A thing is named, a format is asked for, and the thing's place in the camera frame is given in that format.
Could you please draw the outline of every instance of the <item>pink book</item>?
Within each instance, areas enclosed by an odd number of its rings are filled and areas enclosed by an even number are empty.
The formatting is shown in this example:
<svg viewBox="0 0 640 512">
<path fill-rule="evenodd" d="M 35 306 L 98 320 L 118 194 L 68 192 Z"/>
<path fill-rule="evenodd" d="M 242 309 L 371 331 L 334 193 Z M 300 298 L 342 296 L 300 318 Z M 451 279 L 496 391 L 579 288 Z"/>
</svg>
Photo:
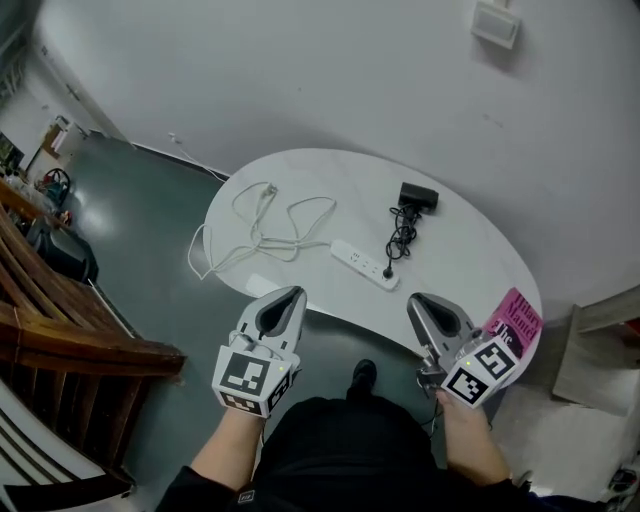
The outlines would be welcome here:
<svg viewBox="0 0 640 512">
<path fill-rule="evenodd" d="M 500 336 L 513 354 L 522 359 L 542 329 L 542 318 L 517 288 L 511 288 L 483 329 L 492 337 Z"/>
</svg>

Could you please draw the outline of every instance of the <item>gray floor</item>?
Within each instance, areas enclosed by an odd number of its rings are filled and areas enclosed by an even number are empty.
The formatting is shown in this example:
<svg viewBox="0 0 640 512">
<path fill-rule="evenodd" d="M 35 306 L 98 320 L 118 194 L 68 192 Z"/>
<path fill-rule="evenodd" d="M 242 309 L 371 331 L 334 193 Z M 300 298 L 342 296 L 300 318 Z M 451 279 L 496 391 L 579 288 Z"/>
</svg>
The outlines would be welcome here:
<svg viewBox="0 0 640 512">
<path fill-rule="evenodd" d="M 568 319 L 542 331 L 527 371 L 506 392 L 493 435 L 515 475 L 534 472 L 534 492 L 597 501 L 640 447 L 640 403 L 621 417 L 552 398 L 568 332 Z"/>
<path fill-rule="evenodd" d="M 125 461 L 139 484 L 138 507 L 153 510 L 221 418 L 210 388 L 214 362 L 250 299 L 215 276 L 200 282 L 187 266 L 193 232 L 219 188 L 215 179 L 101 138 L 87 141 L 69 173 L 74 186 L 67 206 L 93 247 L 99 285 L 142 336 L 188 356 L 183 383 L 162 384 L 151 394 Z M 378 364 L 378 394 L 420 422 L 431 417 L 433 402 L 415 383 L 417 359 L 380 336 L 309 313 L 298 353 L 303 372 L 269 420 L 267 436 L 293 403 L 342 397 L 354 365 L 365 357 Z M 441 428 L 433 441 L 442 461 Z"/>
</svg>

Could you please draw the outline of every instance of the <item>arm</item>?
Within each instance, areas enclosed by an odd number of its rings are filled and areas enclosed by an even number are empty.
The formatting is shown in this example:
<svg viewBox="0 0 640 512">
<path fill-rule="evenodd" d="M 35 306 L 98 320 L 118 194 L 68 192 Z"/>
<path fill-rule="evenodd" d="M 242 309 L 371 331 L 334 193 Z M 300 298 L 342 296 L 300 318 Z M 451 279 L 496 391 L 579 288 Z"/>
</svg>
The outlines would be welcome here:
<svg viewBox="0 0 640 512">
<path fill-rule="evenodd" d="M 440 390 L 436 395 L 444 410 L 449 468 L 478 486 L 508 480 L 509 467 L 491 439 L 484 411 L 471 409 L 445 391 Z"/>
<path fill-rule="evenodd" d="M 264 419 L 227 409 L 218 429 L 191 463 L 204 478 L 234 491 L 251 480 Z"/>
</svg>

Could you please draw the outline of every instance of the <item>stair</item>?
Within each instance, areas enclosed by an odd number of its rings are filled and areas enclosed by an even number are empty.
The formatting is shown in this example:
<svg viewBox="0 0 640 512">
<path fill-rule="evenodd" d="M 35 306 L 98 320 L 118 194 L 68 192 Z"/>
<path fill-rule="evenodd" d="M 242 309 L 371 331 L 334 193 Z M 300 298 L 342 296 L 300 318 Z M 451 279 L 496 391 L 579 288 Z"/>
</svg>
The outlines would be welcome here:
<svg viewBox="0 0 640 512">
<path fill-rule="evenodd" d="M 95 290 L 51 270 L 0 207 L 0 379 L 51 431 L 120 470 L 150 386 L 184 360 L 132 338 Z"/>
</svg>

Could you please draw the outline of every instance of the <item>electrical outlet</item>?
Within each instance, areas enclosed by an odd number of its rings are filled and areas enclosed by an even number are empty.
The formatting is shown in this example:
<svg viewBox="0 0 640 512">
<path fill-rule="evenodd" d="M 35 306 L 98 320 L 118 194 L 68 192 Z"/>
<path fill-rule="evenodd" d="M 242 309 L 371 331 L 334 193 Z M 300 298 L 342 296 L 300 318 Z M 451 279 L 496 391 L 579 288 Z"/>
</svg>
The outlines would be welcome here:
<svg viewBox="0 0 640 512">
<path fill-rule="evenodd" d="M 390 292 L 400 283 L 397 275 L 389 279 L 382 275 L 386 268 L 383 263 L 367 256 L 344 240 L 334 240 L 331 243 L 331 255 L 383 290 Z"/>
</svg>

